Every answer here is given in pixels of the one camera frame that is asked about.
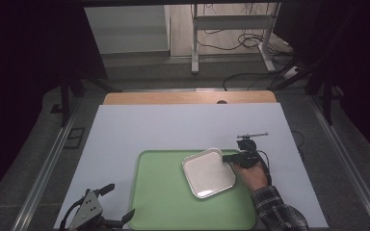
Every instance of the gray carpet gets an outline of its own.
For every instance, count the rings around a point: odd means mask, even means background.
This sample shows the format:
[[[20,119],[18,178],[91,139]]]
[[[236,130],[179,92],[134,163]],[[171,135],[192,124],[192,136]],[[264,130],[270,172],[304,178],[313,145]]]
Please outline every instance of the gray carpet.
[[[191,74],[189,59],[130,59],[130,64],[126,64],[125,59],[105,58],[109,80],[102,81],[124,90],[186,90],[221,88],[222,80],[227,76],[243,72],[264,72],[264,65],[258,57],[249,58],[253,62],[246,60],[246,57],[235,57],[233,61],[221,60],[220,57],[202,58],[199,75]],[[251,89],[264,90],[272,80],[271,77],[247,76],[230,80],[228,86],[233,90],[245,90],[255,83]],[[293,131],[296,144],[302,151],[304,166],[330,230],[370,230],[370,218],[312,111],[309,96],[304,94],[305,82],[306,80],[302,80],[286,90],[277,91],[276,97]],[[52,229],[90,133],[98,105],[107,93],[87,81],[83,83],[87,93],[81,100],[72,125],[76,129],[74,132],[83,136],[82,142],[78,147],[76,140],[66,142],[66,148],[61,152],[29,230]],[[60,102],[59,89],[45,95],[43,109],[34,130],[0,184],[0,230],[10,230],[13,226],[17,213],[60,131],[61,115],[50,114],[53,105]],[[338,102],[333,102],[331,115],[335,130],[370,187],[370,144],[345,116]]]

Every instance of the person's arm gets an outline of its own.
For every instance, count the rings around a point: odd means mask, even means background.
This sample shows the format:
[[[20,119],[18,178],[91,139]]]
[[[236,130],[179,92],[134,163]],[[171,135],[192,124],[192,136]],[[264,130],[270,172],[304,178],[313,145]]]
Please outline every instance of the person's arm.
[[[261,164],[249,169],[234,165],[252,191],[251,198],[256,212],[269,230],[308,230],[305,217],[292,206],[284,204],[274,186],[268,186]]]

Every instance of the plaid shirt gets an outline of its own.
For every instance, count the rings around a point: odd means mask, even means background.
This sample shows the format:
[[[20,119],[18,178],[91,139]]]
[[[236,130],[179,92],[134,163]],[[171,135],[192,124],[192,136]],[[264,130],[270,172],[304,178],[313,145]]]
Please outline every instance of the plaid shirt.
[[[269,230],[308,230],[305,217],[295,208],[284,204],[274,186],[251,194],[256,212]]]

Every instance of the wooden floor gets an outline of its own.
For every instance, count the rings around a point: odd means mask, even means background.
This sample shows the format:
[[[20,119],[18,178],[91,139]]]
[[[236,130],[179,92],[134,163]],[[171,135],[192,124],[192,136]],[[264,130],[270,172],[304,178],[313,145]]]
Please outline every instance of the wooden floor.
[[[204,4],[198,5],[198,15],[239,15],[239,14],[269,14],[275,4]],[[192,48],[192,9],[191,5],[169,6],[170,11],[170,44],[171,56],[190,56]],[[221,54],[246,54],[258,53],[257,47],[247,48],[239,46],[238,38],[243,34],[255,34],[262,36],[263,30],[227,30],[213,33],[216,31],[198,31],[198,41],[200,44],[221,47],[223,49],[199,45],[200,55],[221,55]],[[289,47],[283,41],[271,36],[271,44],[277,50],[288,51]],[[254,41],[248,40],[248,46],[255,45]]]

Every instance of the human hand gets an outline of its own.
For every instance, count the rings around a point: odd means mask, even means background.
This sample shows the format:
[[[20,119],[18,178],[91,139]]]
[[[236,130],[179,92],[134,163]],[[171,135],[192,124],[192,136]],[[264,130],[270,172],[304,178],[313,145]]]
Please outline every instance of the human hand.
[[[261,163],[249,169],[233,164],[233,169],[242,176],[245,185],[253,192],[269,185]]]

